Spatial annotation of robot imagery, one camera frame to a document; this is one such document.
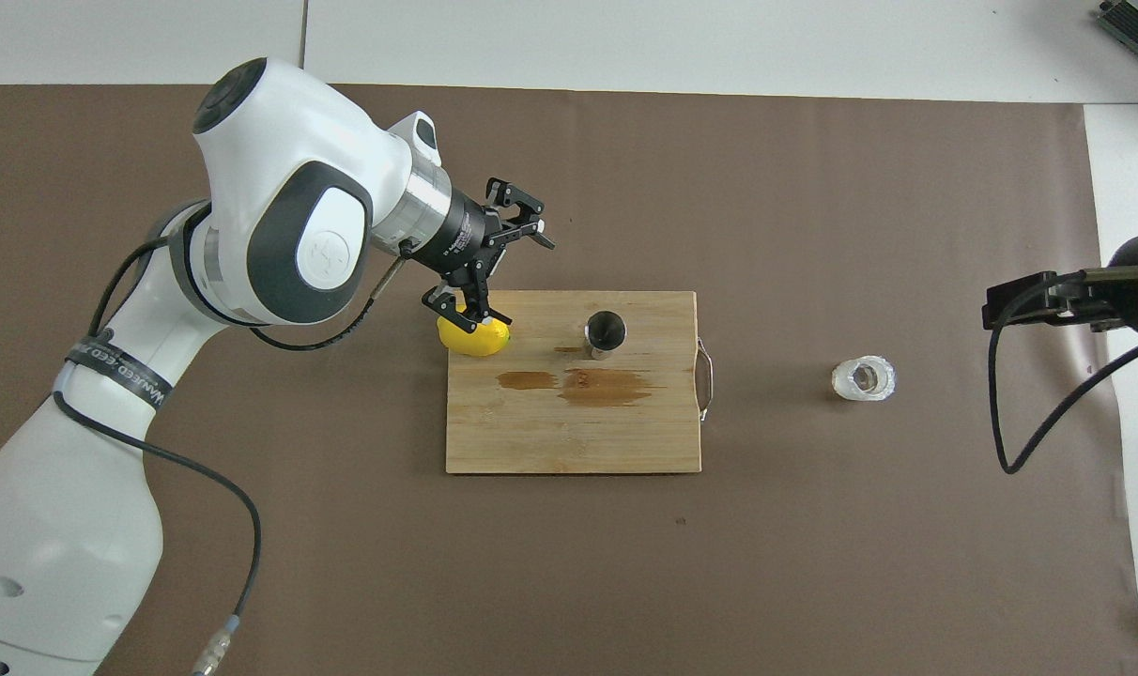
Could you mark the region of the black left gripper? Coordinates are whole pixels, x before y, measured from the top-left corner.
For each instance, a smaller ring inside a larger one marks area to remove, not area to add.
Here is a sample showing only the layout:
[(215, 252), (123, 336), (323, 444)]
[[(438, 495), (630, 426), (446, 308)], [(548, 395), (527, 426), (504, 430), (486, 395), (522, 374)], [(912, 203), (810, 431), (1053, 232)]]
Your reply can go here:
[[(541, 247), (556, 248), (544, 234), (545, 205), (539, 198), (500, 178), (487, 181), (486, 198), (490, 206), (483, 207), (452, 188), (448, 213), (436, 234), (415, 252), (419, 264), (440, 275), (440, 283), (422, 296), (422, 304), (462, 332), (475, 332), (493, 316), (488, 278), (497, 258), (480, 259), (484, 244), (503, 250), (508, 244), (531, 237)], [(506, 208), (518, 208), (516, 217), (500, 219), (498, 211)]]

